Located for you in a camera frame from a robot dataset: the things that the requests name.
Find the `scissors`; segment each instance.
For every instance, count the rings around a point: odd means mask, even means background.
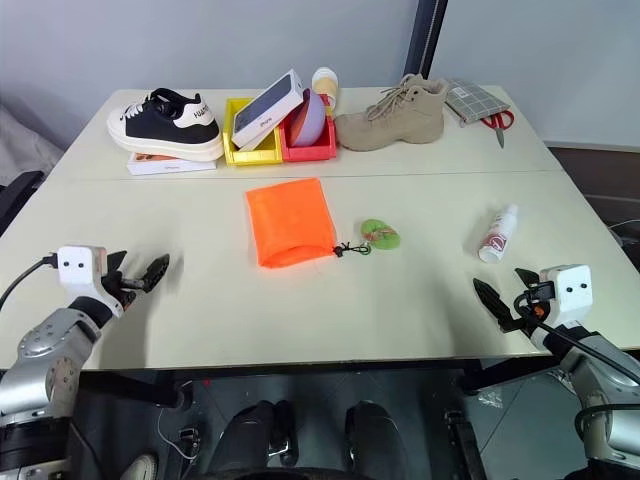
[[[505,115],[509,119],[509,123],[504,123],[502,115]],[[496,131],[496,137],[498,137],[498,143],[500,148],[504,148],[504,131],[513,125],[514,116],[509,110],[495,113],[489,117],[482,118],[482,123],[487,127],[493,128]]]

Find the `gray wall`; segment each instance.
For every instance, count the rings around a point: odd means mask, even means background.
[[[66,148],[120,88],[402,76],[417,0],[0,0],[0,100]]]
[[[431,74],[500,84],[552,145],[640,151],[640,2],[449,0]]]

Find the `chair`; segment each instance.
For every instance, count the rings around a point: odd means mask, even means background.
[[[8,186],[0,186],[0,236],[18,215],[44,178],[40,171],[24,172]]]

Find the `red tray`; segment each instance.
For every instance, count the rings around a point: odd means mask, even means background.
[[[322,134],[316,143],[310,147],[291,147],[289,126],[297,109],[287,115],[278,129],[280,129],[280,146],[282,147],[282,160],[285,162],[313,162],[329,160],[336,156],[336,127],[329,108],[329,101],[325,94],[320,95],[327,109],[325,125]]]

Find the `table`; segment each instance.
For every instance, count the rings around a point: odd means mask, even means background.
[[[344,89],[341,108],[364,108],[377,92]],[[224,98],[253,92],[203,93],[221,119]],[[116,92],[0,238],[1,285],[68,243],[127,249],[128,273],[171,254],[162,284],[105,328],[86,369],[537,355],[521,333],[499,331],[471,280],[489,281],[510,300],[523,289],[515,267],[567,263],[592,267],[595,304],[586,326],[622,348],[640,345],[640,276],[516,108],[504,150],[486,127],[459,128],[447,113],[445,134],[432,145],[133,178],[104,119],[115,104],[143,95]],[[375,217],[400,232],[401,247],[258,267],[244,192],[307,176],[321,179],[339,241],[357,241],[358,224]],[[486,265],[477,245],[511,202],[521,211],[511,248],[501,263]],[[55,272],[25,280],[0,314],[0,368],[13,363],[25,331],[63,305]]]

